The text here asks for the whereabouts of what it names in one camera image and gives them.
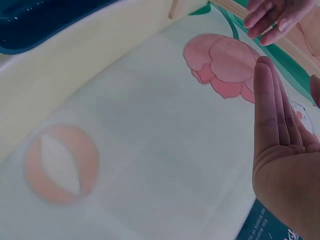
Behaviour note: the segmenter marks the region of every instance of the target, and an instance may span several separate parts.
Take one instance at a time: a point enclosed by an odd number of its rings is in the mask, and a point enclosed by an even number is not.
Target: teal label
[[[256,200],[236,240],[302,240],[302,238]]]

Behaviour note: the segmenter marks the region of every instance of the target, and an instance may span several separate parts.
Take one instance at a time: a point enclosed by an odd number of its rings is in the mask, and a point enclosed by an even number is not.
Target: pink flower
[[[202,34],[186,45],[183,55],[199,83],[210,83],[224,99],[241,95],[255,102],[254,67],[260,55],[249,45],[219,34]]]

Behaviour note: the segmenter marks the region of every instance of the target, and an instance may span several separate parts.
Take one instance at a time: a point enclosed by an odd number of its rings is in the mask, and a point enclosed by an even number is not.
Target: pink circle pattern
[[[32,190],[48,203],[71,204],[88,195],[98,176],[99,154],[94,141],[80,128],[71,125],[49,127],[42,134],[57,139],[71,152],[79,172],[81,194],[74,195],[58,186],[42,164],[41,139],[37,136],[25,154],[24,172]]]

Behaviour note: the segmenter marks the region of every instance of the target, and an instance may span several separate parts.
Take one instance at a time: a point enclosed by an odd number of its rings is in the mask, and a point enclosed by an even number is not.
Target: hand
[[[269,58],[258,58],[253,86],[256,197],[303,239],[318,240],[320,143],[296,116]],[[319,106],[320,79],[312,76],[310,88]]]
[[[260,40],[261,45],[270,45],[293,28],[315,4],[316,0],[249,0],[250,14],[244,19],[244,26],[254,39],[276,24]]]

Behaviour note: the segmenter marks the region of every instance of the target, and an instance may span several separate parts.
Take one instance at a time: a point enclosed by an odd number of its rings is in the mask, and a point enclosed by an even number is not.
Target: pink beach ball graphic
[[[87,196],[98,176],[99,154],[80,128],[56,125],[39,134],[25,154],[25,177],[32,190],[53,204]]]

